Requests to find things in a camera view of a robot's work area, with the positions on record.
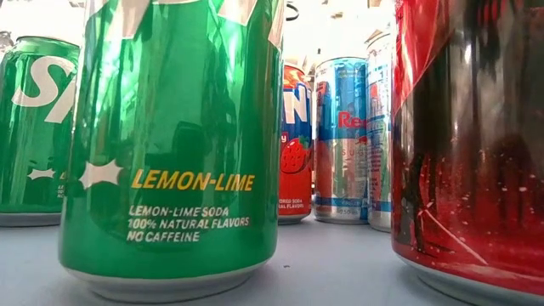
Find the green soda can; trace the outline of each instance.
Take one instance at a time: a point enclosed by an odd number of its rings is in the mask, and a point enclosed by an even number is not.
[[[87,12],[61,264],[125,302],[240,285],[276,245],[283,0]]]
[[[60,222],[79,47],[20,37],[0,65],[0,226]]]

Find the soda can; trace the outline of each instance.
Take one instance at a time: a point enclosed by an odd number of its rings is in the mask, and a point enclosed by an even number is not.
[[[0,65],[0,225],[60,222],[79,47],[19,37]]]
[[[366,59],[338,58],[316,68],[315,217],[366,224]]]
[[[368,44],[368,222],[381,231],[391,231],[391,36],[381,33]]]
[[[397,4],[394,251],[470,304],[544,305],[544,3]]]
[[[87,1],[59,260],[92,291],[199,298],[273,255],[284,5]]]
[[[310,86],[304,72],[285,65],[280,141],[280,224],[296,224],[312,211],[313,145]]]

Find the gray table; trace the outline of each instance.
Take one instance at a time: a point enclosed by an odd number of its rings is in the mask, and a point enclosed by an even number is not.
[[[0,305],[122,305],[95,296],[60,267],[57,233],[58,227],[0,228]],[[247,283],[183,305],[466,304],[423,285],[394,255],[388,234],[307,218],[302,224],[280,227],[274,257]]]

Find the can bottom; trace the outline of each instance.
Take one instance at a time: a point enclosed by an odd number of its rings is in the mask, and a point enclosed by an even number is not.
[[[26,227],[60,224],[60,213],[3,213],[0,212],[0,226]]]
[[[334,217],[325,217],[325,216],[318,216],[318,215],[315,215],[315,219],[320,222],[331,223],[331,224],[352,224],[352,225],[368,224],[368,222],[361,219],[334,218]]]
[[[292,216],[279,216],[278,225],[291,225],[299,224],[302,220],[309,216],[309,213],[302,215],[292,215]]]
[[[401,259],[414,268],[419,279],[433,289],[459,300],[482,306],[543,305],[544,297],[492,286],[430,269],[411,260]]]
[[[368,223],[374,230],[383,232],[391,232],[391,212],[376,212],[368,213]]]
[[[126,303],[174,303],[234,289],[247,281],[264,264],[266,261],[218,275],[168,280],[125,279],[65,269],[85,281],[92,292],[103,298]]]

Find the blue and silver can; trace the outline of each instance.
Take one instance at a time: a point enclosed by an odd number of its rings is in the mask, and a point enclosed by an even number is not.
[[[320,221],[366,224],[366,59],[339,58],[317,66],[316,188]]]
[[[389,34],[373,37],[368,45],[366,110],[370,204],[368,221],[376,230],[391,231],[391,59]]]

